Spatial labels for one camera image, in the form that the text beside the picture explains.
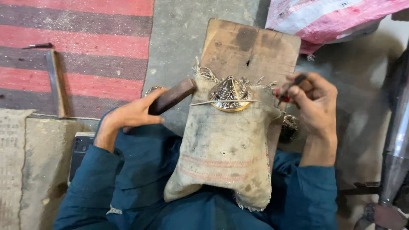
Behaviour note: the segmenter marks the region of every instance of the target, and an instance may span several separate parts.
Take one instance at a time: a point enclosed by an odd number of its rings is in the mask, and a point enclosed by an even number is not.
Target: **jute cloth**
[[[198,90],[191,104],[208,101],[216,84],[196,77]],[[253,99],[276,104],[272,89],[250,86]],[[263,210],[271,198],[267,127],[281,111],[260,102],[237,112],[224,112],[211,104],[191,106],[180,157],[164,190],[170,202],[198,191],[203,184],[232,189],[237,204]]]

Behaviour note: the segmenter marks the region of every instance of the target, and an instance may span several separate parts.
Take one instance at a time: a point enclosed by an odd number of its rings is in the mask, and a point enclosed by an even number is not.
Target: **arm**
[[[148,108],[164,92],[157,90],[117,108],[101,120],[94,145],[90,145],[60,205],[54,229],[117,229],[106,218],[115,178],[123,163],[115,151],[115,139],[122,127],[162,122],[161,117],[148,115]]]
[[[288,77],[287,87],[297,75]],[[280,96],[280,91],[284,92],[280,89],[275,94]],[[289,88],[288,94],[300,110],[308,137],[300,165],[290,175],[281,229],[337,229],[337,89],[318,74],[309,73],[299,86]]]

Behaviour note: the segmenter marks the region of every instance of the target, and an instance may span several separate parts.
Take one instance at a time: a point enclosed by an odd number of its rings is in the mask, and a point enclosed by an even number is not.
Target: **pink plastic bag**
[[[409,8],[409,0],[272,0],[266,29],[301,37],[300,53],[323,44],[350,41],[374,32],[388,14]]]

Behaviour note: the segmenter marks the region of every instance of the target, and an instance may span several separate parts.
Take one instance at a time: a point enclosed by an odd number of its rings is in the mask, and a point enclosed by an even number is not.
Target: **blue sleeve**
[[[54,229],[117,229],[106,213],[123,160],[90,145],[62,201]]]
[[[282,230],[336,230],[334,167],[297,167],[287,187]]]

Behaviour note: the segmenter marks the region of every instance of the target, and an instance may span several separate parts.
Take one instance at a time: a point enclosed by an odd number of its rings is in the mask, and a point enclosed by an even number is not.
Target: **striped carpet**
[[[0,0],[0,108],[56,115],[46,49],[60,52],[71,117],[141,97],[154,0]]]

